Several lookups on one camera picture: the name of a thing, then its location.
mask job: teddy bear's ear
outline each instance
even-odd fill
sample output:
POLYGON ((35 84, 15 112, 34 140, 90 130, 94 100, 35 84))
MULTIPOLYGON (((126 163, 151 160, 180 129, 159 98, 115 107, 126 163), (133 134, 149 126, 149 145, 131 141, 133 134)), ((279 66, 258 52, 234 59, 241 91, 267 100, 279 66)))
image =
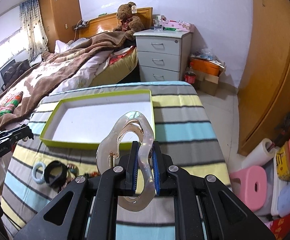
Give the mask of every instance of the teddy bear's ear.
POLYGON ((136 3, 134 3, 134 2, 129 2, 129 3, 128 3, 128 6, 129 6, 129 7, 132 7, 133 5, 136 5, 136 3))

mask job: gray drawer cabinet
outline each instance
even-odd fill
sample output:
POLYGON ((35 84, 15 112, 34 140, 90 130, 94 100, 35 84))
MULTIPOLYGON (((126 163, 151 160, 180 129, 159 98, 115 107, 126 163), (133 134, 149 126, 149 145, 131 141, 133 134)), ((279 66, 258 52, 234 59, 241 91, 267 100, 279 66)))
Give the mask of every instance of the gray drawer cabinet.
POLYGON ((192 33, 145 30, 134 36, 142 82, 183 80, 192 33))

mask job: tiled floor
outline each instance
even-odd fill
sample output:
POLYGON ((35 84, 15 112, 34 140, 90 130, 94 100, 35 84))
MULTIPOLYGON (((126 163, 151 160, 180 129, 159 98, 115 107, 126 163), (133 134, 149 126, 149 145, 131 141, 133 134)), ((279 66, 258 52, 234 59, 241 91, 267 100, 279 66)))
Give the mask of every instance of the tiled floor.
POLYGON ((211 120, 229 173, 239 170, 245 157, 237 154, 239 130, 237 95, 221 89, 214 97, 201 91, 197 91, 197 94, 211 120))

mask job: light blue spiral hair tie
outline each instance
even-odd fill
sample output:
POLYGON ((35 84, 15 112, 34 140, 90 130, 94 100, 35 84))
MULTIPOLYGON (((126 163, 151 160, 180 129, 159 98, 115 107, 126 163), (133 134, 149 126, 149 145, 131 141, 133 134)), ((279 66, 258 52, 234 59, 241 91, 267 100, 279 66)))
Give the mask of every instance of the light blue spiral hair tie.
POLYGON ((46 165, 45 163, 43 162, 37 162, 35 163, 33 169, 32 169, 32 178, 33 178, 33 181, 35 181, 37 184, 43 184, 45 183, 45 179, 44 179, 44 170, 46 169, 46 165), (38 168, 42 167, 43 168, 43 174, 42 174, 42 177, 40 178, 37 178, 36 177, 36 173, 37 173, 37 170, 38 168))

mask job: drawer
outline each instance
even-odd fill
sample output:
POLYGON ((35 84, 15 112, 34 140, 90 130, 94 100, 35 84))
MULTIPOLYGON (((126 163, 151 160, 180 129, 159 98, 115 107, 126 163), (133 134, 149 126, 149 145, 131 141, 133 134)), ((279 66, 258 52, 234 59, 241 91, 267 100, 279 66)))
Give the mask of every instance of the drawer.
POLYGON ((181 56, 137 51, 137 57, 141 66, 156 67, 177 72, 180 71, 181 56))
POLYGON ((146 66, 140 66, 140 76, 141 82, 180 80, 179 72, 146 66))
POLYGON ((165 37, 136 37, 137 51, 159 52, 180 55, 182 40, 165 37))

